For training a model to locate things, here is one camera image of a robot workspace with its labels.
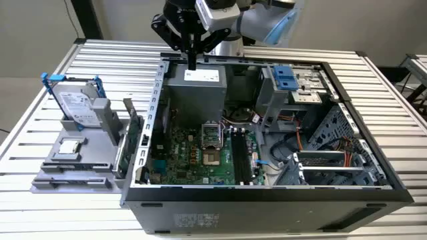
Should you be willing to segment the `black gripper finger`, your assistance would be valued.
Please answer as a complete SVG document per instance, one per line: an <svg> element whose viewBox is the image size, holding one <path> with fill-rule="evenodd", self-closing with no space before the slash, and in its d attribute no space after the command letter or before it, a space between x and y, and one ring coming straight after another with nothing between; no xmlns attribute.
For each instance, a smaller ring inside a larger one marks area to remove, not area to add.
<svg viewBox="0 0 427 240"><path fill-rule="evenodd" d="M168 20L163 14L156 14L151 21L151 28L175 50L187 55L187 69L192 70L192 40L188 33L187 24L183 18L178 20L179 34L168 26Z"/></svg>
<svg viewBox="0 0 427 240"><path fill-rule="evenodd" d="M194 34L192 45L191 45L191 69L196 70L198 55L208 53L216 45L227 38L231 34L231 29L224 28L214 31L204 39L203 34L196 32Z"/></svg>

